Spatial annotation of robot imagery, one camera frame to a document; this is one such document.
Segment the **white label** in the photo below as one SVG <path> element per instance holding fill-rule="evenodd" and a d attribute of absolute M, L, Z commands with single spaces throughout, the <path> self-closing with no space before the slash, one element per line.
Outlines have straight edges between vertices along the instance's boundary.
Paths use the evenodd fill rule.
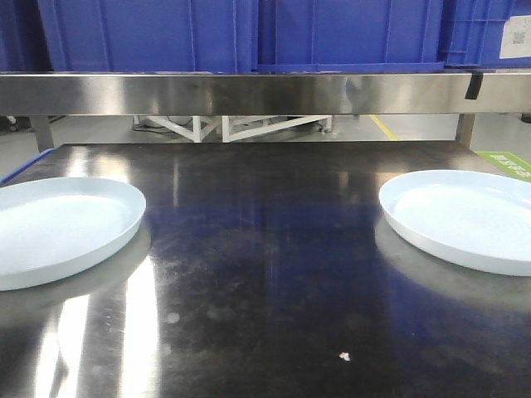
<path fill-rule="evenodd" d="M 511 17 L 504 25 L 499 58 L 531 56 L 531 15 Z"/>

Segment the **table surface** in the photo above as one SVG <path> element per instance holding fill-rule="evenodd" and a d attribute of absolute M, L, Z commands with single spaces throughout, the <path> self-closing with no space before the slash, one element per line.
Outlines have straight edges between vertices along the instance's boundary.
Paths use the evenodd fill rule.
<path fill-rule="evenodd" d="M 385 181 L 440 168 L 496 172 L 451 142 L 58 148 L 10 183 L 114 178 L 148 208 L 101 265 L 0 293 L 0 396 L 529 396 L 529 279 L 382 219 Z"/>

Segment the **green sign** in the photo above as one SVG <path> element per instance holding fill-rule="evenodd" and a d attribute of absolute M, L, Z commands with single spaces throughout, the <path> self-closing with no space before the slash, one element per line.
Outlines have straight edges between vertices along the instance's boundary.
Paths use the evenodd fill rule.
<path fill-rule="evenodd" d="M 496 165 L 511 177 L 531 182 L 531 164 L 511 152 L 478 152 L 482 158 Z"/>

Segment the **yellow floor line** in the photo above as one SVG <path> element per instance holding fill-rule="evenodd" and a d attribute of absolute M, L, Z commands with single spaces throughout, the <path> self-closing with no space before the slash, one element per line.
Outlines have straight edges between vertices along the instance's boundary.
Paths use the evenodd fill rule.
<path fill-rule="evenodd" d="M 375 114 L 369 115 L 371 120 L 389 137 L 391 141 L 398 141 L 398 137 L 385 125 L 385 123 Z"/>

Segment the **stainless steel table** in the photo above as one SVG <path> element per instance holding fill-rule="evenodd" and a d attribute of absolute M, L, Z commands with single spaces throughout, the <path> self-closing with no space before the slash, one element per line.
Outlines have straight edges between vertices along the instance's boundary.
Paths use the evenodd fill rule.
<path fill-rule="evenodd" d="M 32 118 L 53 148 L 47 115 L 269 115 L 459 113 L 470 146 L 475 114 L 531 111 L 531 70 L 403 74 L 209 75 L 0 73 L 0 114 Z"/>
<path fill-rule="evenodd" d="M 83 274 L 0 293 L 0 396 L 529 396 L 529 279 L 381 218 L 379 187 L 431 168 L 496 172 L 452 142 L 58 148 L 10 183 L 127 181 L 145 223 Z"/>

